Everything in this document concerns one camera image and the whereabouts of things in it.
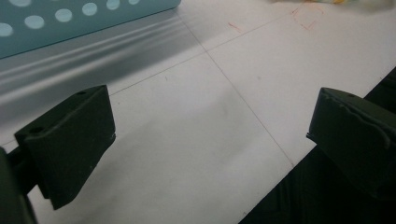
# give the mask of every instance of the tabletop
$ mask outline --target tabletop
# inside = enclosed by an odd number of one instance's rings
[[[0,145],[107,84],[117,140],[39,223],[238,223],[313,148],[318,91],[367,94],[396,65],[392,0],[182,0],[0,60]]]

